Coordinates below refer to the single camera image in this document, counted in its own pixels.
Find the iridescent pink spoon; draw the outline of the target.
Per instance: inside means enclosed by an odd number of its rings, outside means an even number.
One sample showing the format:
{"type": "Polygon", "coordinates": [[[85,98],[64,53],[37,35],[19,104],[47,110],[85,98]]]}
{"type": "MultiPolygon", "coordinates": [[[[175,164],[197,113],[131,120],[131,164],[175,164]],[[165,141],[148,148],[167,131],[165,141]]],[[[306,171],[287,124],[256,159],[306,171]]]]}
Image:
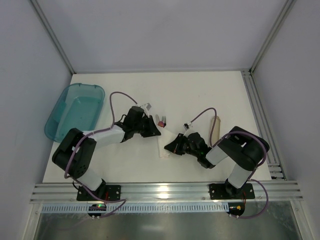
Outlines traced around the iridescent pink spoon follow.
{"type": "Polygon", "coordinates": [[[157,125],[161,128],[164,128],[166,126],[166,124],[163,121],[159,121],[157,125]]]}

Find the silver table knife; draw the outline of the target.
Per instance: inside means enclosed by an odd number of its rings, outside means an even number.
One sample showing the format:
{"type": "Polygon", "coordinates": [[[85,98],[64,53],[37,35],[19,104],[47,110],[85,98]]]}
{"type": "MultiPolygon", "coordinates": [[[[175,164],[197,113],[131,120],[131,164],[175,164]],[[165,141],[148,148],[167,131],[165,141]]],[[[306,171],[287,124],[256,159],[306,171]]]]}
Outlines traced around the silver table knife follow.
{"type": "Polygon", "coordinates": [[[159,117],[159,115],[158,115],[158,114],[156,114],[156,115],[155,115],[155,121],[156,121],[156,124],[159,126],[159,125],[160,125],[161,120],[160,120],[160,117],[159,117]]]}

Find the black fork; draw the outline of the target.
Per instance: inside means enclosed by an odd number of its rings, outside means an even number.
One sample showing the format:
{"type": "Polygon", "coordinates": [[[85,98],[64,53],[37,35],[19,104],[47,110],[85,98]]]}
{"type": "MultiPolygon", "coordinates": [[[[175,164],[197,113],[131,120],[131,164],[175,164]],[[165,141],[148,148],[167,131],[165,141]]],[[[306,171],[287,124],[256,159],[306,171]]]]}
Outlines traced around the black fork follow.
{"type": "Polygon", "coordinates": [[[161,117],[161,122],[164,127],[167,125],[167,118],[165,115],[161,117]]]}

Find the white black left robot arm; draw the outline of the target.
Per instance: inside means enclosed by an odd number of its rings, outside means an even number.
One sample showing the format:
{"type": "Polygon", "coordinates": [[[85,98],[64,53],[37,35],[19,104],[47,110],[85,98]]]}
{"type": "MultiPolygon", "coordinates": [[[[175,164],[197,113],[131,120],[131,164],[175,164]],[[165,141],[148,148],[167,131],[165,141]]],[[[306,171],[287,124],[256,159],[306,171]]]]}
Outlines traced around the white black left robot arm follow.
{"type": "Polygon", "coordinates": [[[52,156],[52,162],[64,171],[65,178],[79,183],[77,200],[98,200],[119,202],[113,186],[90,168],[90,163],[98,144],[120,144],[130,140],[135,134],[143,138],[158,137],[158,130],[153,117],[146,114],[139,106],[132,106],[124,115],[124,120],[113,121],[111,127],[84,132],[77,128],[68,131],[52,156]]]}

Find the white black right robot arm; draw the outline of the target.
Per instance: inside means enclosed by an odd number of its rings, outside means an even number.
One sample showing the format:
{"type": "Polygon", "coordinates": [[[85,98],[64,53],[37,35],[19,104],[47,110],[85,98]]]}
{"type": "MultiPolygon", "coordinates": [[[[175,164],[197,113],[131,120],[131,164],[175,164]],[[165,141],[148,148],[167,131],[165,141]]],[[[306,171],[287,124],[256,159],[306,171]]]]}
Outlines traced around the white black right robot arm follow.
{"type": "Polygon", "coordinates": [[[209,184],[209,194],[211,200],[240,200],[255,198],[248,180],[266,160],[270,146],[263,138],[235,126],[212,147],[198,132],[192,132],[178,134],[164,149],[179,156],[191,155],[206,169],[213,169],[226,158],[232,159],[235,165],[231,174],[224,183],[209,184]]]}

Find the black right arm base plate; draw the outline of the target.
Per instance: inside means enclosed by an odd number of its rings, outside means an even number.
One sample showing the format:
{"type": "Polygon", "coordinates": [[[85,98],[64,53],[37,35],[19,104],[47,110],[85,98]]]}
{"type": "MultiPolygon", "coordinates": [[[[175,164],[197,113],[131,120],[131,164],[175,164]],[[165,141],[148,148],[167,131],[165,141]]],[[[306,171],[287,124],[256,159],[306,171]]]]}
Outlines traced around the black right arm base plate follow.
{"type": "Polygon", "coordinates": [[[225,183],[211,183],[208,188],[211,200],[255,199],[255,192],[251,183],[245,183],[241,188],[235,188],[225,183]]]}

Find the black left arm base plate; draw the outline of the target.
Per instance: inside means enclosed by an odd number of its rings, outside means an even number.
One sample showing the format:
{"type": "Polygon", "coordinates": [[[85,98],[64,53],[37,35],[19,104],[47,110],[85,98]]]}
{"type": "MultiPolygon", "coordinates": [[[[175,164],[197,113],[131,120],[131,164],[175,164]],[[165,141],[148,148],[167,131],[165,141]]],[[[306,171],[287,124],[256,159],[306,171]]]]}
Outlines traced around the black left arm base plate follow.
{"type": "MultiPolygon", "coordinates": [[[[118,201],[121,197],[121,186],[115,184],[102,183],[95,191],[90,192],[104,201],[118,201]]],[[[83,186],[78,187],[77,201],[96,201],[96,199],[83,186]]]]}

